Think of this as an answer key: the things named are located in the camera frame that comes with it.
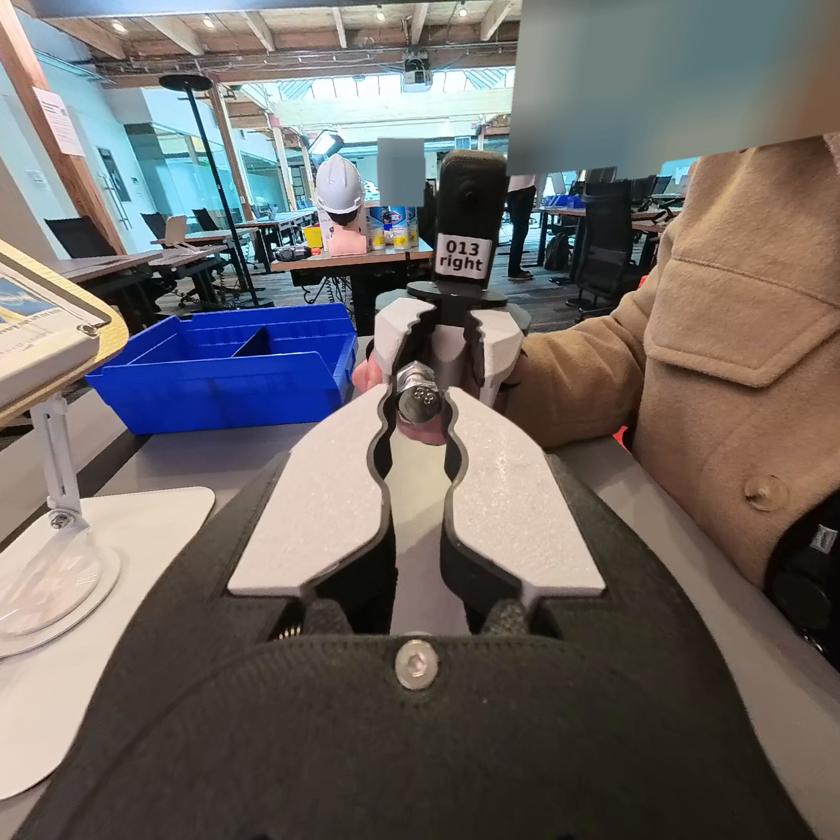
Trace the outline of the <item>steel hex bolt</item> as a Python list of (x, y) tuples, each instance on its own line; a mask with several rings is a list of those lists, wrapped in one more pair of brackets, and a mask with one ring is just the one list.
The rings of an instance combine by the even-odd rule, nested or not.
[(430, 423), (440, 413), (441, 395), (435, 383), (415, 381), (401, 386), (397, 394), (397, 412), (408, 425)]

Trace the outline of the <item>wood top office desk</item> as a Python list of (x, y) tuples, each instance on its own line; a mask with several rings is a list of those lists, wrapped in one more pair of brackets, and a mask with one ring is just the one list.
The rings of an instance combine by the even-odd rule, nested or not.
[(190, 280), (200, 312), (233, 308), (239, 292), (214, 285), (212, 274), (221, 256), (232, 256), (241, 237), (216, 231), (189, 240), (185, 245), (147, 251), (138, 255), (54, 259), (47, 267), (67, 280), (91, 291), (128, 318), (132, 331), (141, 331), (162, 320), (145, 284), (162, 287), (171, 294), (179, 282)]
[(418, 248), (393, 247), (362, 255), (335, 256), (326, 252), (305, 259), (275, 259), (270, 272), (288, 272), (293, 284), (303, 289), (307, 304), (340, 302), (353, 311), (355, 296), (361, 294), (366, 310), (381, 293), (404, 290), (426, 271), (434, 255), (424, 242)]

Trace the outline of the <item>grey desk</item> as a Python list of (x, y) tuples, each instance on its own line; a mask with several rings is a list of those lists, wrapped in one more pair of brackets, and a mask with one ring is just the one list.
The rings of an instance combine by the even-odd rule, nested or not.
[[(310, 428), (164, 434), (142, 444), (93, 394), (70, 408), (69, 426), (85, 497), (203, 486), (215, 493), (213, 513)], [(396, 464), (388, 479), (401, 565), (395, 628), (466, 628), (432, 558), (445, 493), (444, 457), (395, 437)], [(838, 673), (618, 444), (572, 444), (558, 457), (666, 564), (727, 660), (793, 803), (818, 838), (838, 838)]]

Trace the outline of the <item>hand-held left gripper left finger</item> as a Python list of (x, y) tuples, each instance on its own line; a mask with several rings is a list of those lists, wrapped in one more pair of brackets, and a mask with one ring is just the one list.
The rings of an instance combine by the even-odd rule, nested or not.
[(291, 449), (227, 590), (363, 607), (396, 572), (392, 389), (377, 385)]

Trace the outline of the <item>black office chair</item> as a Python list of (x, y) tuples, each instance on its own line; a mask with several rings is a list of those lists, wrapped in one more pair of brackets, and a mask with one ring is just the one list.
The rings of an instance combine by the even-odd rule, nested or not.
[(120, 256), (88, 216), (46, 219), (45, 224), (72, 259)]
[(611, 312), (643, 277), (633, 260), (632, 186), (620, 180), (586, 187), (582, 246), (572, 277), (579, 295), (567, 303), (579, 313), (577, 322)]

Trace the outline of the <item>white acrylic sheet holder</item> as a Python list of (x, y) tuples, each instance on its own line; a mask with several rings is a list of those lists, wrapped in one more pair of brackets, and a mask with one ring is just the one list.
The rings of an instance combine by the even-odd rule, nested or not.
[(112, 317), (78, 295), (25, 272), (14, 263), (3, 262), (2, 272), (17, 275), (44, 298), (71, 313), (77, 321), (74, 329), (19, 351), (1, 354), (1, 407), (5, 408), (95, 358), (100, 346), (99, 333), (110, 324)]

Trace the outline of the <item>black floor pole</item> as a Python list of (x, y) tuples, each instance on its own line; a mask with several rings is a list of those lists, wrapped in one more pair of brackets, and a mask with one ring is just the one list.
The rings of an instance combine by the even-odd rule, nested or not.
[(227, 229), (233, 241), (234, 267), (239, 281), (239, 285), (242, 288), (246, 289), (247, 293), (250, 296), (251, 303), (249, 305), (246, 305), (246, 307), (253, 309), (274, 307), (273, 301), (259, 297), (257, 288), (255, 287), (250, 276), (247, 260), (245, 259), (245, 254), (239, 239), (239, 234), (236, 232), (235, 221), (233, 219), (230, 210), (230, 205), (228, 204), (227, 200), (227, 195), (224, 191), (222, 179), (215, 162), (214, 153), (209, 143), (207, 133), (205, 131), (203, 119), (197, 108), (195, 98), (196, 92), (213, 91), (214, 84), (207, 77), (195, 74), (182, 73), (164, 75), (159, 78), (159, 83), (166, 90), (185, 93), (186, 98), (190, 104), (199, 136), (203, 142), (206, 158), (209, 163), (209, 167), (213, 176), (213, 181), (217, 189), (219, 201), (222, 205), (224, 218), (227, 223)]

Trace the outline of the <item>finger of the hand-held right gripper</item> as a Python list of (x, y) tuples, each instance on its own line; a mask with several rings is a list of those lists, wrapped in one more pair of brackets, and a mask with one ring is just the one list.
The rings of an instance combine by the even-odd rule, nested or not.
[(441, 362), (434, 347), (438, 324), (438, 306), (414, 297), (399, 297), (376, 314), (373, 356), (393, 396), (397, 376), (409, 364), (419, 362), (433, 377), (439, 374)]
[(470, 310), (466, 341), (479, 402), (493, 408), (502, 384), (518, 362), (524, 332), (510, 310)]

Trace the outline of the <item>white hard hat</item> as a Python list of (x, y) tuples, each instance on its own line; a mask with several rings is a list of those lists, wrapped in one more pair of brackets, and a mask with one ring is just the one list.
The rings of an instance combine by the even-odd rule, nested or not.
[(364, 206), (365, 189), (356, 166), (340, 153), (327, 157), (318, 168), (317, 205), (327, 214), (353, 214)]

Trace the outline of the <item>pink mannequin bust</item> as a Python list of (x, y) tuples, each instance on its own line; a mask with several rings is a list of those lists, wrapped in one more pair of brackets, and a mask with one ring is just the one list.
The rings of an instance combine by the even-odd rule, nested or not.
[(324, 247), (331, 257), (362, 256), (369, 252), (368, 214), (364, 205), (346, 224), (325, 210), (319, 211), (319, 219)]

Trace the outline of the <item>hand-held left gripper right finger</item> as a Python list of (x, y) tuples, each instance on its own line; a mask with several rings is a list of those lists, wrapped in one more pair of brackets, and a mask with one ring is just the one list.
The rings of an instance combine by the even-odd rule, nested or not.
[(545, 599), (602, 596), (602, 573), (541, 447), (457, 387), (444, 415), (439, 565), (467, 613), (486, 618), (515, 601), (530, 616)]

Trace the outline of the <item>black bin divider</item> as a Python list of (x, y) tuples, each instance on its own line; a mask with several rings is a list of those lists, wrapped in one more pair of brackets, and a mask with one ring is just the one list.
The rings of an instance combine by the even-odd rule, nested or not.
[(263, 325), (236, 349), (232, 358), (285, 354), (289, 352), (287, 345), (290, 340), (279, 325)]

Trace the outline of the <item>white paper notice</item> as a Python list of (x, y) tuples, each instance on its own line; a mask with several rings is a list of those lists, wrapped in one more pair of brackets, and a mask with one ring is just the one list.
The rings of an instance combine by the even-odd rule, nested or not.
[(38, 97), (59, 150), (69, 156), (84, 158), (86, 155), (76, 126), (61, 97), (52, 91), (41, 91)]

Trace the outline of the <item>printed instruction sheet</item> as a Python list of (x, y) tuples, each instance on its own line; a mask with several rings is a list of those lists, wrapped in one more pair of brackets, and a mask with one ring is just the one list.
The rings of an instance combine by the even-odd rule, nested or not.
[(76, 325), (71, 313), (44, 298), (17, 275), (2, 272), (1, 354), (19, 351)]

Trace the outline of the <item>person's tan coat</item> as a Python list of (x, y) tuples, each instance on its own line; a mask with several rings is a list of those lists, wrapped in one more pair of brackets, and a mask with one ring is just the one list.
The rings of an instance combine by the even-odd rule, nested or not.
[(702, 159), (663, 246), (633, 455), (762, 586), (838, 492), (838, 133)]

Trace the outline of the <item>person's right forearm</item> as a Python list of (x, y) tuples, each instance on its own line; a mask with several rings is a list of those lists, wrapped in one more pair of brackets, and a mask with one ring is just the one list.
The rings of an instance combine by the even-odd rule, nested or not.
[(610, 314), (528, 336), (500, 413), (543, 448), (611, 435), (634, 420), (655, 369), (645, 336), (661, 273), (655, 267)]

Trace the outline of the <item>blue plastic bin with divider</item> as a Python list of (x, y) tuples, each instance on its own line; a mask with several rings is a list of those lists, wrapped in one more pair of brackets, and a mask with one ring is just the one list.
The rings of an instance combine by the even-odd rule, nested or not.
[[(261, 326), (288, 353), (234, 359)], [(169, 317), (132, 336), (87, 383), (136, 435), (314, 424), (349, 399), (356, 331), (341, 303)]]

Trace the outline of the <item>person's right hand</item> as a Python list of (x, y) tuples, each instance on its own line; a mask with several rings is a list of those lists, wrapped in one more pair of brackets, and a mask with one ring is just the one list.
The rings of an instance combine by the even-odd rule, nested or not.
[[(353, 371), (352, 382), (353, 387), (359, 393), (365, 393), (383, 382), (382, 370), (373, 355), (369, 359), (361, 359)], [(406, 438), (410, 438), (423, 445), (443, 446), (446, 443), (443, 418), (440, 414), (426, 423), (412, 424), (408, 423), (397, 413), (396, 427)]]

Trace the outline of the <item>person's black garment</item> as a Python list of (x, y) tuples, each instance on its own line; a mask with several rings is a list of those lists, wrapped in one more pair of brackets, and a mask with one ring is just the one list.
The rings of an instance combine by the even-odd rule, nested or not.
[(791, 525), (763, 591), (793, 629), (839, 670), (839, 492)]

